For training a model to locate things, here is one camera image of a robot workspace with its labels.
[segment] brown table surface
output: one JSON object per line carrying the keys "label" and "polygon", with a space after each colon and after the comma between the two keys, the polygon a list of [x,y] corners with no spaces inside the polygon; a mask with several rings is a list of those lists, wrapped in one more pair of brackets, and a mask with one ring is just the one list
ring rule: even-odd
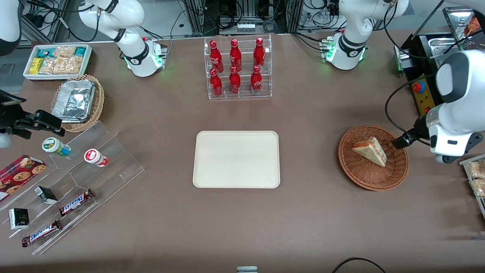
{"label": "brown table surface", "polygon": [[[393,35],[401,43],[409,33]],[[0,272],[227,273],[256,265],[262,273],[322,273],[352,256],[387,272],[485,269],[485,242],[470,240],[485,222],[458,163],[440,165],[415,143],[407,179],[386,192],[356,186],[339,165],[338,142],[354,126],[376,124],[400,135],[384,103],[406,80],[384,32],[372,34],[351,71],[323,64],[291,35],[272,35],[274,95],[264,101],[209,101],[203,41],[174,41],[167,68],[148,78],[126,68],[114,43],[92,44],[90,73],[106,93],[101,120],[146,170],[43,255],[32,256],[20,238],[0,230]],[[26,80],[24,109],[50,109],[58,86]],[[409,89],[395,96],[390,114],[412,126],[417,111]],[[195,137],[203,130],[277,132],[279,187],[194,187]],[[0,166],[21,154],[46,157],[40,144],[49,136],[15,137],[0,151]],[[483,154],[485,146],[472,152]],[[341,272],[351,269],[376,272],[359,261]]]}

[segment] cookie box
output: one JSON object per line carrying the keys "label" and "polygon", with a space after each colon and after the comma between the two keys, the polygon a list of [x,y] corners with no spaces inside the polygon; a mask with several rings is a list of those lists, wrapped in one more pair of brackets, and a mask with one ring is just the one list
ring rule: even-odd
{"label": "cookie box", "polygon": [[23,155],[0,171],[0,202],[47,168],[37,158]]}

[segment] white tray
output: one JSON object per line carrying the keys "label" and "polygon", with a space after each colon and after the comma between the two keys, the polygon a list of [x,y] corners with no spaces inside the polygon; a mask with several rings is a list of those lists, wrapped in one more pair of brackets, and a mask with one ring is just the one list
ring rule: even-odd
{"label": "white tray", "polygon": [[[79,69],[79,73],[77,74],[56,74],[56,75],[49,75],[49,74],[30,74],[30,66],[32,65],[32,60],[37,56],[37,53],[41,49],[51,49],[56,48],[58,46],[66,46],[66,47],[78,47],[78,48],[86,48],[86,52],[82,58],[81,68]],[[40,45],[35,46],[32,49],[31,55],[29,57],[29,61],[24,69],[24,77],[31,81],[55,81],[55,80],[66,80],[70,78],[74,78],[77,76],[84,75],[86,72],[86,68],[88,67],[89,58],[91,57],[92,48],[86,44],[54,44],[54,45]]]}
{"label": "white tray", "polygon": [[276,188],[278,134],[273,131],[202,131],[195,144],[198,188]]}

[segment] woven basket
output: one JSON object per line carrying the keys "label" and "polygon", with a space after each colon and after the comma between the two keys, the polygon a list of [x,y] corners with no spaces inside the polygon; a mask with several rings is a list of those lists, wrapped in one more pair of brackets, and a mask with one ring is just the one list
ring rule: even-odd
{"label": "woven basket", "polygon": [[[386,153],[385,167],[352,151],[352,145],[375,137]],[[339,161],[345,173],[359,186],[384,191],[397,187],[409,171],[409,157],[405,149],[396,150],[391,141],[396,139],[390,131],[375,125],[361,125],[347,131],[339,144]]]}
{"label": "woven basket", "polygon": [[[98,120],[99,117],[101,116],[101,112],[103,111],[103,103],[104,103],[104,91],[103,87],[99,83],[99,81],[91,76],[91,75],[82,75],[78,76],[72,79],[67,80],[68,82],[71,81],[81,81],[81,80],[90,80],[93,81],[96,84],[96,90],[94,93],[94,102],[93,106],[91,107],[91,115],[90,118],[87,122],[85,123],[63,123],[62,127],[69,132],[73,133],[79,133],[84,130],[89,129],[91,126],[93,126]],[[50,110],[52,111],[54,109],[54,104],[56,103],[57,100],[57,95],[59,94],[59,90],[61,87],[57,89],[56,94],[54,95],[54,99],[52,100],[52,103],[50,104]]]}

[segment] red bottle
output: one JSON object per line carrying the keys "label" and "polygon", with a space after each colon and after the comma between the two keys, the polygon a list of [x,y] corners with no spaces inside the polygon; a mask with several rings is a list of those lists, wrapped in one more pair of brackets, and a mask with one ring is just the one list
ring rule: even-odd
{"label": "red bottle", "polygon": [[235,66],[237,72],[241,72],[243,69],[243,58],[236,39],[231,40],[231,53],[229,55],[231,56],[231,66]]}
{"label": "red bottle", "polygon": [[210,45],[210,62],[212,63],[212,68],[215,68],[218,73],[222,73],[224,71],[224,66],[222,64],[222,55],[219,49],[217,48],[217,43],[212,40],[209,43]]}
{"label": "red bottle", "polygon": [[251,75],[251,93],[253,95],[261,94],[261,73],[259,72],[259,66],[254,66],[253,74]]}
{"label": "red bottle", "polygon": [[212,87],[214,96],[222,96],[222,81],[221,78],[217,76],[217,71],[213,68],[210,70],[210,86]]}
{"label": "red bottle", "polygon": [[256,48],[254,49],[254,65],[264,66],[264,47],[263,38],[259,37],[256,39]]}
{"label": "red bottle", "polygon": [[229,81],[231,82],[231,92],[234,95],[239,95],[241,89],[241,77],[238,74],[236,66],[231,66],[231,74],[229,75]]}

